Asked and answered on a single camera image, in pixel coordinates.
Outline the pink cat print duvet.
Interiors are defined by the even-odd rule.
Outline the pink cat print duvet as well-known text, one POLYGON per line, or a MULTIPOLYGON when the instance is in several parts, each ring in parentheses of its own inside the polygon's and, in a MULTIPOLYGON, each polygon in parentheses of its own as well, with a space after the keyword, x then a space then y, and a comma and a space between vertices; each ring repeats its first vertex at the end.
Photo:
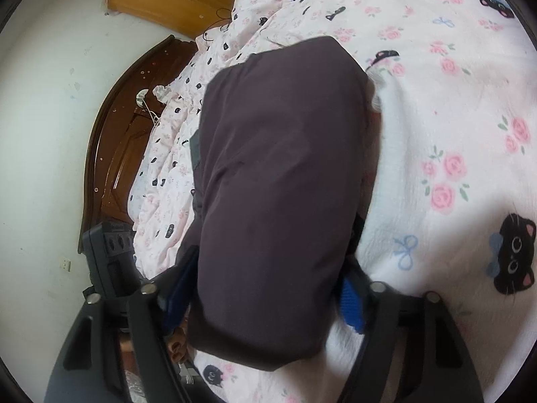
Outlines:
POLYGON ((188 140, 206 84, 320 36, 376 87, 381 155, 358 262, 404 293, 444 297, 494 402, 536 341, 536 51, 506 0, 235 0, 231 22, 155 91, 165 109, 128 203, 137 270, 171 267, 193 220, 188 140))

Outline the dark wooden headboard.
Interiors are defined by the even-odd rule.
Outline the dark wooden headboard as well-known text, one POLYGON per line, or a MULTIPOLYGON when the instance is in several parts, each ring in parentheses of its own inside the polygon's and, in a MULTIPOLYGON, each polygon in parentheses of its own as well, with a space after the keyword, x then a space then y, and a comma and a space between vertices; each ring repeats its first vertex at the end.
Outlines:
POLYGON ((171 83, 196 52, 194 42, 169 36, 137 59, 108 92, 87 147, 81 233, 109 219, 132 222, 129 191, 153 128, 150 114, 164 110, 152 90, 171 83))

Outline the purple grey hooded jacket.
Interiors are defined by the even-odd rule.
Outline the purple grey hooded jacket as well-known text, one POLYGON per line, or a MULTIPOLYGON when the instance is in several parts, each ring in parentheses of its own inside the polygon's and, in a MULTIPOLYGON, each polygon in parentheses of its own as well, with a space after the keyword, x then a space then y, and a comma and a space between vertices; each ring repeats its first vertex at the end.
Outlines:
POLYGON ((365 173, 367 82, 317 37, 208 84, 184 238, 199 250, 195 349, 269 371, 321 350, 365 173))

